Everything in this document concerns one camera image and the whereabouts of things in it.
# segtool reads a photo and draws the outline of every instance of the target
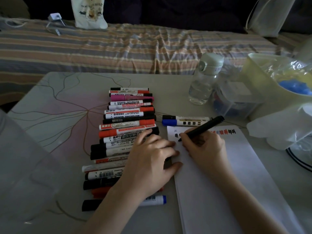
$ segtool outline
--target black pen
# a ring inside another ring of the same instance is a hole
[[[200,135],[201,133],[211,129],[212,127],[220,124],[221,122],[224,121],[224,117],[223,116],[217,116],[215,118],[213,118],[211,121],[206,122],[205,124],[202,124],[201,126],[197,127],[196,129],[186,133],[188,135],[188,137],[190,139],[194,138],[195,136]]]

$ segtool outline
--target blue marker cap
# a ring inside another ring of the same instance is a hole
[[[176,126],[177,120],[175,119],[163,119],[162,121],[163,126]]]

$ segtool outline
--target person's left hand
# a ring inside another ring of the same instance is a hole
[[[115,184],[117,189],[121,189],[119,192],[134,192],[141,201],[162,188],[182,166],[181,162],[177,162],[167,169],[163,168],[165,159],[179,155],[179,152],[172,148],[174,141],[159,135],[153,134],[144,142],[151,132],[151,129],[145,130],[136,138],[123,174]]]

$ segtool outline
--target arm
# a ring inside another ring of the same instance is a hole
[[[137,137],[121,178],[80,233],[121,233],[139,204],[164,186],[182,166],[180,162],[163,168],[165,159],[179,152],[172,148],[175,142],[158,135],[151,135],[143,142],[151,132],[146,130]]]
[[[206,131],[193,140],[185,133],[181,133],[181,138],[190,156],[224,194],[244,233],[288,233],[236,178],[219,135]]]

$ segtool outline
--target row of markers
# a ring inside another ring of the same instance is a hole
[[[94,198],[83,202],[82,211],[96,210],[119,180],[138,135],[150,128],[151,134],[159,134],[154,97],[149,88],[111,88],[109,96],[111,102],[104,111],[103,124],[99,126],[99,144],[91,145],[90,159],[95,164],[82,167],[85,173],[83,189],[91,190]],[[154,195],[140,206],[165,203],[166,196]]]

